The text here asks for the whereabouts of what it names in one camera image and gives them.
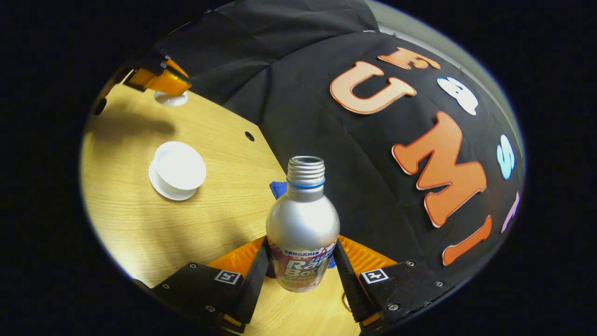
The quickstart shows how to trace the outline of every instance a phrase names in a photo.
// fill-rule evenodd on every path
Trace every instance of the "aluminum bottle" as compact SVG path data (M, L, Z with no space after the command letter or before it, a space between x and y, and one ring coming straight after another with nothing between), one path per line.
M266 222L271 262L278 283L291 292L309 292L320 283L340 234L340 220L324 196L325 166L318 157L288 162L287 192Z

